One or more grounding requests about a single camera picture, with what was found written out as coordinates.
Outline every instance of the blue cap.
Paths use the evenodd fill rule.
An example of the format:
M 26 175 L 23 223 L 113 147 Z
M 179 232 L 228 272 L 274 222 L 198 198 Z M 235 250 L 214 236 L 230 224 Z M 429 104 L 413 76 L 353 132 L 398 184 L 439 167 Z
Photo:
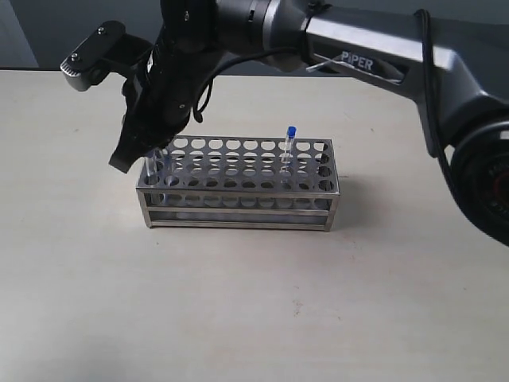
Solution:
M 288 133 L 287 133 L 287 134 L 288 134 L 288 136 L 289 136 L 290 138 L 295 138 L 295 134 L 296 134 L 296 133 L 297 133 L 297 128 L 296 128 L 296 127 L 290 126 L 290 127 L 288 128 Z

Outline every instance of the white table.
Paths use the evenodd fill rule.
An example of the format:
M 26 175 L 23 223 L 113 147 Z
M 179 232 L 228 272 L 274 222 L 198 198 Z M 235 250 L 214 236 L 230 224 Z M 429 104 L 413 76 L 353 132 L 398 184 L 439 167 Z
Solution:
M 107 165 L 121 85 L 0 72 L 1 381 L 507 380 L 509 251 L 454 205 L 410 101 L 223 77 L 185 133 L 332 138 L 336 229 L 149 230 L 140 164 Z

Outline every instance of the robotic arm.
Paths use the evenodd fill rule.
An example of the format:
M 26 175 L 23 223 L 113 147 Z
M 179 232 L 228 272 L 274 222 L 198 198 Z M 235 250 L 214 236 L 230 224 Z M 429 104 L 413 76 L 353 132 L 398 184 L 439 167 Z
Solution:
M 412 99 L 429 154 L 480 230 L 509 245 L 509 26 L 348 10 L 321 0 L 161 0 L 154 45 L 109 21 L 61 66 L 79 91 L 126 77 L 127 111 L 110 164 L 133 163 L 179 134 L 225 68 L 259 60 L 284 72 L 340 72 Z M 226 52 L 239 59 L 217 65 Z M 449 161 L 446 147 L 454 155 Z

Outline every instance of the black cable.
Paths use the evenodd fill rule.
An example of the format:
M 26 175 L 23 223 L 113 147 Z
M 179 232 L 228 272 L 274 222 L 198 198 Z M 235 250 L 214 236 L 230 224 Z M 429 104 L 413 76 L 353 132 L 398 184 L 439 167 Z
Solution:
M 262 58 L 267 58 L 270 56 L 275 56 L 277 54 L 295 54 L 297 53 L 297 50 L 295 48 L 276 48 L 276 49 L 270 49 L 263 53 L 257 53 L 253 54 L 251 56 L 246 57 L 237 57 L 232 60 L 229 60 L 228 62 L 225 62 L 224 64 L 218 66 L 214 72 L 210 74 L 210 76 L 205 80 L 203 87 L 198 92 L 198 96 L 196 97 L 196 101 L 192 107 L 192 115 L 194 119 L 198 123 L 202 123 L 204 121 L 203 112 L 207 108 L 208 104 L 210 103 L 210 99 L 212 97 L 212 87 L 214 86 L 214 79 L 219 76 L 224 71 L 228 70 L 229 68 L 232 68 L 238 64 L 242 64 L 244 62 L 253 61 L 253 60 L 261 60 Z M 205 91 L 208 89 L 207 97 L 205 99 L 205 102 L 202 107 L 200 107 L 200 99 L 205 93 Z
M 426 104 L 426 116 L 428 119 L 429 132 L 431 139 L 437 152 L 438 164 L 444 175 L 445 182 L 449 187 L 449 191 L 458 204 L 463 209 L 463 202 L 457 192 L 456 184 L 453 179 L 453 172 L 449 165 L 447 156 L 445 155 L 440 137 L 440 123 L 438 121 L 438 105 L 437 105 L 437 87 L 439 86 L 436 76 L 436 67 L 433 54 L 433 38 L 431 35 L 431 16 L 427 10 L 418 10 L 415 16 L 422 22 L 422 67 L 424 76 L 424 93 Z

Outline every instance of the gray wall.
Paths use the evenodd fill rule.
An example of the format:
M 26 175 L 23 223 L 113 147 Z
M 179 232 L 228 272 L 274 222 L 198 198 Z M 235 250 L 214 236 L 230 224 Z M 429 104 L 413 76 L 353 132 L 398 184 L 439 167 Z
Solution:
M 37 61 L 9 0 L 0 0 L 0 68 L 37 67 Z
M 476 0 L 330 0 L 330 2 L 341 6 L 408 14 L 420 7 L 426 7 L 432 15 L 437 17 L 487 23 L 507 23 L 509 10 L 507 0 L 483 2 Z M 11 0 L 11 3 L 42 68 L 57 68 L 63 58 L 103 21 L 110 19 L 122 21 L 126 24 L 129 33 L 151 41 L 157 36 L 161 26 L 158 0 Z M 0 52 L 3 50 L 1 48 L 2 39 L 0 38 Z M 247 64 L 234 72 L 276 73 L 260 64 Z

